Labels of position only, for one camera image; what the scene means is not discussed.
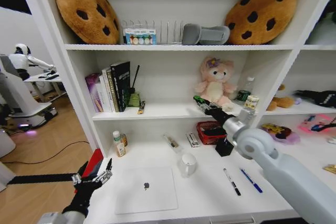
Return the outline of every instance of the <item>white robot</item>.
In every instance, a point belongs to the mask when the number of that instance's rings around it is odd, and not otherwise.
[[[13,112],[10,116],[19,126],[40,127],[57,115],[57,111],[51,102],[36,102],[23,83],[29,78],[29,65],[55,69],[54,65],[33,57],[24,44],[17,44],[14,54],[0,55],[0,93]]]
[[[247,159],[254,159],[264,170],[265,178],[292,205],[297,213],[311,224],[336,223],[336,194],[292,156],[275,149],[272,137],[263,130],[249,129],[239,117],[226,114],[221,107],[195,96],[194,100],[207,115],[216,119],[227,132],[227,139]],[[47,213],[38,224],[82,224],[88,214],[90,198],[111,176],[111,163],[95,178],[73,175],[77,193],[62,213]]]
[[[8,57],[11,60],[14,68],[19,73],[22,80],[29,78],[27,69],[29,66],[42,66],[50,70],[55,70],[55,66],[48,64],[32,56],[30,48],[25,44],[16,44],[15,53],[10,54]]]

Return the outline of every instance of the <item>cup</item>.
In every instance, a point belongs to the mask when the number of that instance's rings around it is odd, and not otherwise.
[[[197,161],[194,155],[185,153],[178,161],[178,168],[180,169],[183,178],[190,177],[196,170]]]

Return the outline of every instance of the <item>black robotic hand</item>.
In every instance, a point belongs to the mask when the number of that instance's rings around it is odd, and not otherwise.
[[[88,177],[82,178],[81,170],[85,167],[81,167],[77,174],[72,176],[73,184],[77,190],[72,202],[67,206],[62,214],[69,211],[77,211],[85,215],[88,215],[88,207],[90,205],[90,199],[94,190],[100,188],[106,181],[112,176],[112,159],[107,164],[106,170],[98,176],[89,175]]]

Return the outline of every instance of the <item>desk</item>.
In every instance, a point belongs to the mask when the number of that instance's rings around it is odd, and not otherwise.
[[[66,94],[67,92],[62,92],[58,85],[57,82],[62,82],[60,76],[53,78],[51,80],[46,80],[46,78],[49,78],[51,76],[57,75],[58,73],[56,72],[55,74],[49,74],[47,75],[47,73],[41,73],[41,74],[37,74],[35,76],[31,76],[28,79],[24,80],[24,82],[31,82],[32,86],[35,90],[35,92],[37,93],[38,97],[40,97],[41,102],[45,102],[45,98],[43,96],[43,94],[41,93],[40,89],[38,88],[36,82],[37,81],[41,81],[41,82],[50,82],[51,85],[54,87],[56,93],[58,94],[55,98],[51,99],[49,102],[55,101],[57,98],[61,97],[62,95]]]
[[[220,157],[214,145],[203,145],[191,149],[185,136],[176,137],[182,147],[192,153],[198,162],[196,172],[188,179],[180,176],[176,166],[176,156],[169,146],[159,137],[146,135],[127,135],[129,145],[123,157],[117,157],[113,147],[101,164],[102,172],[109,158],[112,160],[112,177],[101,188],[94,191],[85,224],[125,223],[144,221],[157,223],[170,220],[169,224],[209,224],[214,223],[252,223],[239,222],[251,218],[256,223],[267,219],[294,218],[299,215],[268,183],[255,161],[241,157],[236,151],[230,156]],[[323,137],[302,135],[301,143],[282,145],[276,148],[290,154],[302,162],[332,190],[336,191],[336,175],[322,169],[326,164],[336,162],[336,145],[328,144]],[[172,167],[177,202],[176,210],[142,212],[116,215],[114,208],[121,174],[124,169],[145,167]],[[241,192],[237,196],[226,178],[223,168],[227,168]],[[243,176],[239,168],[244,168],[264,191],[262,194]]]

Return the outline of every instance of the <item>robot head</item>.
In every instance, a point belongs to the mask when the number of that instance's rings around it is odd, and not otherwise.
[[[30,55],[30,48],[25,44],[16,44],[15,54]]]

